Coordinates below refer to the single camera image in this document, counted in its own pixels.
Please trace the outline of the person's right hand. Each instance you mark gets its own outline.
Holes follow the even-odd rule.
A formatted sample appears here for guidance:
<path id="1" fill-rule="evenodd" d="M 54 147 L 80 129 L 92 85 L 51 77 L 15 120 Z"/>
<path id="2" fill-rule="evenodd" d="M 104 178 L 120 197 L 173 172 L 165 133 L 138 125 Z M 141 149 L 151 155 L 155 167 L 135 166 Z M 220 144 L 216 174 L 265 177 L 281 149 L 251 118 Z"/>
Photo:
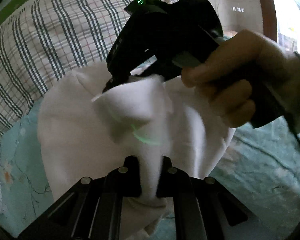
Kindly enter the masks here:
<path id="1" fill-rule="evenodd" d="M 194 87 L 226 126 L 249 122 L 259 103 L 252 94 L 265 85 L 281 101 L 296 124 L 300 117 L 300 55 L 249 30 L 223 42 L 197 67 L 184 68 L 184 85 Z"/>

